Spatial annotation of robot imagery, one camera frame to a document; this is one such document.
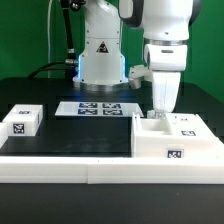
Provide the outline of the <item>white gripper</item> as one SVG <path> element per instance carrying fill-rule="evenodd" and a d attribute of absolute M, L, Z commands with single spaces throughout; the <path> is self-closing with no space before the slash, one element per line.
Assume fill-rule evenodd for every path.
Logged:
<path fill-rule="evenodd" d="M 144 60 L 151 80 L 155 119 L 164 120 L 174 110 L 181 72 L 186 68 L 186 45 L 164 46 L 146 44 Z"/>

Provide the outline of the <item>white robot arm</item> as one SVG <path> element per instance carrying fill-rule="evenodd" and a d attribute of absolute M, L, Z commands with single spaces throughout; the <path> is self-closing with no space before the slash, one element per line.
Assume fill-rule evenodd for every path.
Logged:
<path fill-rule="evenodd" d="M 69 78 L 76 88 L 111 91 L 152 85 L 151 117 L 174 110 L 186 69 L 189 28 L 202 0 L 59 0 Z"/>

